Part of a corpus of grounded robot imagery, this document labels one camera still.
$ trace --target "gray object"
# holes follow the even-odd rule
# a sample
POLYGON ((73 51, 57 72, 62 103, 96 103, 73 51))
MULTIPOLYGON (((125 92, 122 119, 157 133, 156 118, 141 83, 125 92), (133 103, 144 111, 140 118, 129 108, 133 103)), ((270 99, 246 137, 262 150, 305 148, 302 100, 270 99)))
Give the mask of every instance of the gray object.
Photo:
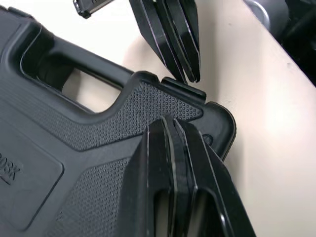
POLYGON ((289 19, 285 0, 244 0, 267 30, 277 38, 289 19))

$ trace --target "textured dot pattern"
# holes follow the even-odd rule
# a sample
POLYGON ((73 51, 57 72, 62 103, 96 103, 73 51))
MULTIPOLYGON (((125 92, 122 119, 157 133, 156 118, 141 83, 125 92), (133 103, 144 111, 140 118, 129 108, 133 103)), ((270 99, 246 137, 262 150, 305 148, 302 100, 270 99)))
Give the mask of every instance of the textured dot pattern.
POLYGON ((203 113, 202 110, 144 82, 133 90, 112 117, 94 124, 74 122, 31 96, 22 97, 18 93, 12 96, 7 91, 2 96, 8 97, 9 102, 20 105, 19 109, 26 114, 31 111, 36 123, 78 151, 139 135, 147 125, 166 114, 182 120, 192 120, 203 113))
POLYGON ((48 237, 112 237, 129 158, 87 170, 67 197, 48 237))

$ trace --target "black plastic part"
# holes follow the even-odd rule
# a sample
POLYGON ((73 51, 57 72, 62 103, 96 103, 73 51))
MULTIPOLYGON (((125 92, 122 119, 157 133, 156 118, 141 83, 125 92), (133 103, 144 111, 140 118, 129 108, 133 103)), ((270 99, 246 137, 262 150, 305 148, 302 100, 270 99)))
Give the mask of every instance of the black plastic part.
POLYGON ((162 191, 169 196, 165 236, 188 236, 194 206, 205 195, 197 236, 255 237, 219 157, 192 124, 169 116, 148 127, 126 168, 115 236, 154 237, 154 205, 162 191))
POLYGON ((232 145, 234 118, 201 91, 133 73, 3 7, 0 32, 1 237, 114 236, 125 167, 146 127, 166 114, 211 137, 221 159, 232 145), (60 93, 72 68, 121 94, 88 113, 60 93))
POLYGON ((176 80, 199 82, 198 13, 194 0, 130 0, 139 30, 176 80))
POLYGON ((94 12, 106 6, 113 0, 73 0, 77 13, 83 18, 89 18, 94 12))

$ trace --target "table surface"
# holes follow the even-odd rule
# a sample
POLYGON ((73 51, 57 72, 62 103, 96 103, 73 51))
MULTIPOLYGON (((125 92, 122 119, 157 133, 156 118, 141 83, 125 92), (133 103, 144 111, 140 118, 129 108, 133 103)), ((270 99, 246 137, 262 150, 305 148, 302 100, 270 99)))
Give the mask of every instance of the table surface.
MULTIPOLYGON (((131 70, 169 72, 141 37, 128 0, 88 20, 72 0, 0 0, 50 31, 131 70)), ((259 237, 315 236, 316 89, 242 0, 197 0, 201 82, 227 107, 237 137, 226 159, 259 237)), ((89 85, 81 84, 84 90, 89 85)), ((82 100, 97 105, 85 92, 82 100)))

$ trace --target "black plastic case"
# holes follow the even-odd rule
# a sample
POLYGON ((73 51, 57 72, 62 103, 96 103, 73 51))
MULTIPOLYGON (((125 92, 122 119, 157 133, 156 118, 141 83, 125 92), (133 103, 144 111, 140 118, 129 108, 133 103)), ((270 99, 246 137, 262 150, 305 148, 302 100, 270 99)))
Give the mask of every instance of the black plastic case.
POLYGON ((113 236, 125 167, 162 115, 190 121, 222 159, 236 134, 232 115, 203 92, 133 73, 3 7, 0 111, 1 237, 113 236), (71 69, 60 58, 123 87, 115 103, 94 114, 64 97, 56 80, 71 69))

